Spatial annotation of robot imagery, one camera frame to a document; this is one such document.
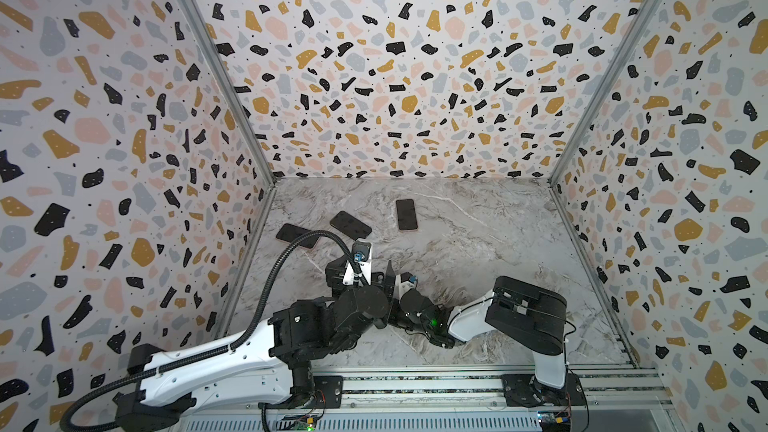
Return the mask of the black phone case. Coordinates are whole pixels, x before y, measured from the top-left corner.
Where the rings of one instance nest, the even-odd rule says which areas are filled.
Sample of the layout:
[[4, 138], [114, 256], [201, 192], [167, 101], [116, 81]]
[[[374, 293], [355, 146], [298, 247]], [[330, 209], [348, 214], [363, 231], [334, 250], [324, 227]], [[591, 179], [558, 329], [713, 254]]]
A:
[[387, 267], [383, 276], [383, 290], [386, 293], [389, 300], [391, 300], [395, 295], [395, 288], [396, 288], [395, 282], [396, 282], [396, 274], [392, 266], [392, 261], [389, 260], [387, 262]]

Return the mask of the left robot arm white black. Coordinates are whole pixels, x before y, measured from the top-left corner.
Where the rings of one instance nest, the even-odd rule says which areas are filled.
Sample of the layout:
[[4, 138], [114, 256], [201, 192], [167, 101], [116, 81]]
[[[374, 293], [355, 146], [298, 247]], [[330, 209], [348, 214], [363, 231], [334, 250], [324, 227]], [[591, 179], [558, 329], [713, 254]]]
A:
[[399, 284], [392, 269], [374, 272], [365, 286], [338, 282], [331, 298], [299, 300], [250, 333], [177, 351], [137, 346], [128, 371], [148, 376], [117, 399], [115, 420], [124, 431], [159, 431], [188, 411], [217, 405], [302, 406], [315, 394], [312, 362], [385, 327]]

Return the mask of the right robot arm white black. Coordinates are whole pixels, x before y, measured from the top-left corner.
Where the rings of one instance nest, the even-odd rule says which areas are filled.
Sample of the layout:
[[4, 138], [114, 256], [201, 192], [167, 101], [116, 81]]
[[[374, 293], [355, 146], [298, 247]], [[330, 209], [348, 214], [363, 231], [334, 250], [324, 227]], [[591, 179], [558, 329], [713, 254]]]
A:
[[534, 358], [532, 376], [504, 380], [505, 400], [513, 406], [565, 407], [580, 397], [567, 389], [567, 301], [553, 291], [501, 276], [483, 297], [448, 308], [411, 288], [394, 301], [389, 323], [420, 334], [434, 346], [451, 349], [475, 337], [500, 332], [526, 347]]

